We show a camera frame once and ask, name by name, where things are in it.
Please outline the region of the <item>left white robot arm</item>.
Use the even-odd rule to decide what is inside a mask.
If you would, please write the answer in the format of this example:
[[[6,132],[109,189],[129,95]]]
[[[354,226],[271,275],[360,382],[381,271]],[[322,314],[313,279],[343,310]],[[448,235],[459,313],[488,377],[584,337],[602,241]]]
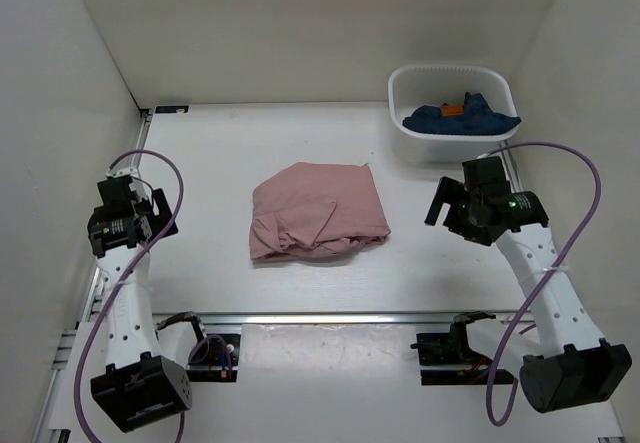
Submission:
[[[97,185],[102,204],[88,237],[104,278],[107,325],[105,370],[90,381],[91,395],[123,433],[189,410],[189,363],[206,358],[210,340],[193,312],[153,319],[144,248],[177,234],[164,192],[147,192],[124,172]]]

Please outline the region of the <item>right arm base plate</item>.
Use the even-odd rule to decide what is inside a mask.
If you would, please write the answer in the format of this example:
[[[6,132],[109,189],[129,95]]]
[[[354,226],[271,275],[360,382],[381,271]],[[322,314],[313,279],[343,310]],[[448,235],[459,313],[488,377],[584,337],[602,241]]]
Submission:
[[[424,387],[479,386],[488,381],[491,360],[461,347],[450,333],[418,333],[410,348],[418,353]]]

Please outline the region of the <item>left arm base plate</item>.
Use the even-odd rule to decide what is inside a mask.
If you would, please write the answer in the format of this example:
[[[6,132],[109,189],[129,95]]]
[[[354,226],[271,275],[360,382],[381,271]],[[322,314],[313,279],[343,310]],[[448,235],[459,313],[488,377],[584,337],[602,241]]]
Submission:
[[[241,334],[221,333],[198,343],[189,356],[187,376],[191,383],[235,383],[238,378]]]

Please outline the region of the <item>pink trousers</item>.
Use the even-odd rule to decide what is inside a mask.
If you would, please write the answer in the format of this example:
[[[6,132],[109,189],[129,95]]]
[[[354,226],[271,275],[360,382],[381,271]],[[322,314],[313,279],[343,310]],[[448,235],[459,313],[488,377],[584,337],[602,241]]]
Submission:
[[[391,234],[368,165],[295,163],[252,193],[252,261],[326,259]]]

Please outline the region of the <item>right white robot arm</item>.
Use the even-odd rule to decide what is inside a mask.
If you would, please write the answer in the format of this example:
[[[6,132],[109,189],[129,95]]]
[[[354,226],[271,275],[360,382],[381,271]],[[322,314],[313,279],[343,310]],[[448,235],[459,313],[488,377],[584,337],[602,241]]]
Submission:
[[[558,262],[549,218],[530,191],[515,192],[497,157],[463,163],[463,181],[440,179],[425,218],[465,240],[495,245],[525,296],[538,339],[509,333],[496,316],[454,317],[442,352],[470,363],[482,355],[508,371],[540,413],[608,400],[631,368],[623,344],[609,343],[587,315]]]

